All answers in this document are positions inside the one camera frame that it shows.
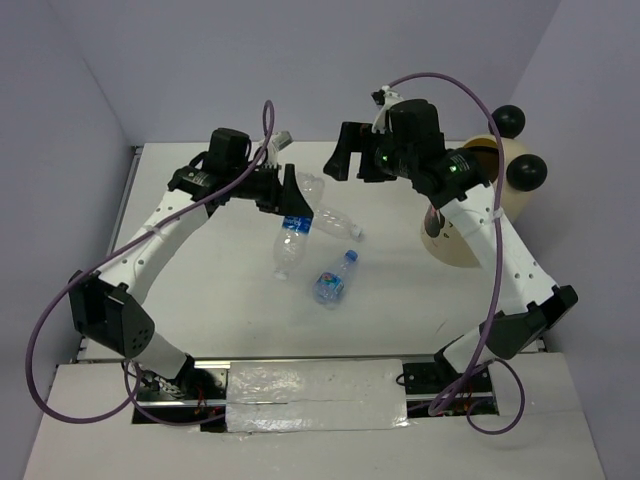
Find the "blue label crushed bottle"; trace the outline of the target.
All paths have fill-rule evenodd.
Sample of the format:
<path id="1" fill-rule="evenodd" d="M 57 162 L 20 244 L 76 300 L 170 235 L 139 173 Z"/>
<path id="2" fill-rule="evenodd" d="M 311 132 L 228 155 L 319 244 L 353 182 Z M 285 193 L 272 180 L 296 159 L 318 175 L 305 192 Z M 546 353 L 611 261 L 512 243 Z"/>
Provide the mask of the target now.
<path id="1" fill-rule="evenodd" d="M 325 182 L 309 173 L 298 173 L 297 183 L 312 211 L 322 199 Z M 274 277 L 286 280 L 304 259 L 309 234 L 294 233 L 281 227 L 273 245 Z"/>

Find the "small bottle blue cap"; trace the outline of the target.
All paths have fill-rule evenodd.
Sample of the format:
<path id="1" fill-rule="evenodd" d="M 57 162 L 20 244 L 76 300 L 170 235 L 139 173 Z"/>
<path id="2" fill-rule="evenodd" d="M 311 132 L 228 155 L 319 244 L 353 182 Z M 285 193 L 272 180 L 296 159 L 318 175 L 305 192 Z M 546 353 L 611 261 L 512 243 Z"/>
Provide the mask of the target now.
<path id="1" fill-rule="evenodd" d="M 342 301 L 352 283 L 358 258 L 356 251 L 347 250 L 342 257 L 319 275 L 312 288 L 313 298 L 318 304 L 333 308 Z"/>

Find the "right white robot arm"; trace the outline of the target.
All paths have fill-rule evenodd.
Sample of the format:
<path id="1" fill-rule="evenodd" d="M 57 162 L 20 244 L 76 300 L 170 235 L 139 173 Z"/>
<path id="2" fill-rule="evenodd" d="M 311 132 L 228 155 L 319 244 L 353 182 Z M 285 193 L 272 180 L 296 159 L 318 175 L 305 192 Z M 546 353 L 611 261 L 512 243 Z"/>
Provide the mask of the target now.
<path id="1" fill-rule="evenodd" d="M 542 269 L 498 206 L 504 176 L 490 179 L 474 150 L 446 148 L 434 105 L 402 100 L 384 105 L 373 124 L 343 123 L 324 173 L 347 180 L 355 153 L 361 156 L 358 179 L 409 180 L 493 276 L 487 319 L 435 354 L 442 389 L 456 391 L 475 369 L 512 359 L 576 305 L 575 289 Z"/>

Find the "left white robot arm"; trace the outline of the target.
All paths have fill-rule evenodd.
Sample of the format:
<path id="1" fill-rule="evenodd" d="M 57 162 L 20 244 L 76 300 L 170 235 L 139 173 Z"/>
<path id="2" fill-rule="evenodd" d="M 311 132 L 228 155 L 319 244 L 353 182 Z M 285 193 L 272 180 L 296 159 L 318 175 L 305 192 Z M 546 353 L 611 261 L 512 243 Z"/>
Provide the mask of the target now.
<path id="1" fill-rule="evenodd" d="M 159 205 L 132 238 L 133 248 L 89 275 L 73 276 L 69 300 L 75 329 L 141 364 L 173 398 L 214 388 L 210 374 L 157 332 L 143 304 L 184 242 L 232 198 L 251 200 L 265 213 L 311 220 L 294 166 L 277 163 L 278 153 L 291 142 L 287 131 L 264 140 L 257 151 L 261 159 L 251 169 L 249 137 L 233 129 L 214 130 L 208 149 L 173 173 Z"/>

